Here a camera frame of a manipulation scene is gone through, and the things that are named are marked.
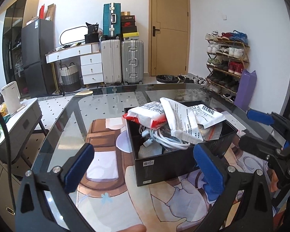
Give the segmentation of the left hand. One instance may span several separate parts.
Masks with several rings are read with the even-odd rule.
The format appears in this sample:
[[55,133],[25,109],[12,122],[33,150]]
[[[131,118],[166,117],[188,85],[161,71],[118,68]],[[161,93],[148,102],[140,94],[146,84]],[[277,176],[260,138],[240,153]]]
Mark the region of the left hand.
[[143,224],[133,225],[118,232],[146,232],[147,228]]

